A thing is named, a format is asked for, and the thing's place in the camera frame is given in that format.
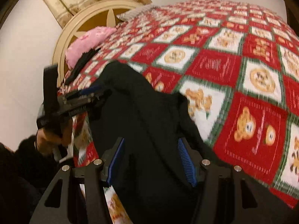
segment human hand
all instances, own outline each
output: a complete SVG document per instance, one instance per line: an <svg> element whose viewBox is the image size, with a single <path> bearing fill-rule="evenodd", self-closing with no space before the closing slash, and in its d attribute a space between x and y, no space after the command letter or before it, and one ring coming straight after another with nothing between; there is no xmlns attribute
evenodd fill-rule
<svg viewBox="0 0 299 224"><path fill-rule="evenodd" d="M50 155L58 145L68 146L71 143L73 120L70 119L62 130L62 138L45 128L38 130L36 135L37 150L43 155Z"/></svg>

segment red checkered blanket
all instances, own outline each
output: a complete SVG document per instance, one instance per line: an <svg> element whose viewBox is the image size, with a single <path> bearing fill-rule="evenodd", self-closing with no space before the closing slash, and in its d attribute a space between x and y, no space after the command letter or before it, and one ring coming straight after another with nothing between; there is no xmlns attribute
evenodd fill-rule
<svg viewBox="0 0 299 224"><path fill-rule="evenodd" d="M110 59L127 63L156 90L186 95L190 117L219 158L296 204L299 38L281 17L247 3L189 0L117 29L67 92L89 87ZM98 157L86 132L88 119L77 117L77 165Z"/></svg>

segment pink pillow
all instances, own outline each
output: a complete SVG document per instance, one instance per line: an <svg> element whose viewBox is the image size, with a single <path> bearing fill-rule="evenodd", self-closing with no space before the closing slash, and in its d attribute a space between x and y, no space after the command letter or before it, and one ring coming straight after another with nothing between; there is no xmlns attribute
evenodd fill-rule
<svg viewBox="0 0 299 224"><path fill-rule="evenodd" d="M87 31L80 38L77 38L67 49L65 53L66 63L69 69L75 67L77 61L84 52L98 47L104 40L116 32L116 28L95 27Z"/></svg>

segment silver bolt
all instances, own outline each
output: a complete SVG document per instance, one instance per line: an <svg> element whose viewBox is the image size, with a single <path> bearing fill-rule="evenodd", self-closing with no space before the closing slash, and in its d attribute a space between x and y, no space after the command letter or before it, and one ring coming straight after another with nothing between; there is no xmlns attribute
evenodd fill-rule
<svg viewBox="0 0 299 224"><path fill-rule="evenodd" d="M208 166L208 165L211 164L211 162L210 162L208 159L203 159L203 160L201 161L201 163L202 163L204 166Z"/></svg>
<svg viewBox="0 0 299 224"><path fill-rule="evenodd" d="M94 165L100 165L102 163L101 159L95 159L94 160Z"/></svg>
<svg viewBox="0 0 299 224"><path fill-rule="evenodd" d="M67 170L69 170L70 169L70 166L68 166L68 165L64 165L62 168L62 171L67 171Z"/></svg>
<svg viewBox="0 0 299 224"><path fill-rule="evenodd" d="M241 171L242 171L242 168L241 168L240 166L236 165L236 166L234 166L234 170L235 170L236 172L241 172Z"/></svg>

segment headboard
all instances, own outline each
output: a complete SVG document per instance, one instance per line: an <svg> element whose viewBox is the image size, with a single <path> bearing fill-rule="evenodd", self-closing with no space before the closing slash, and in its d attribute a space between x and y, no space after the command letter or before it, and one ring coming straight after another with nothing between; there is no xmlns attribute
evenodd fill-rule
<svg viewBox="0 0 299 224"><path fill-rule="evenodd" d="M52 64L58 64L57 86L68 70L65 52L73 41L96 26L116 26L121 22L116 15L141 5L131 0L103 0L77 13L64 27L54 50Z"/></svg>

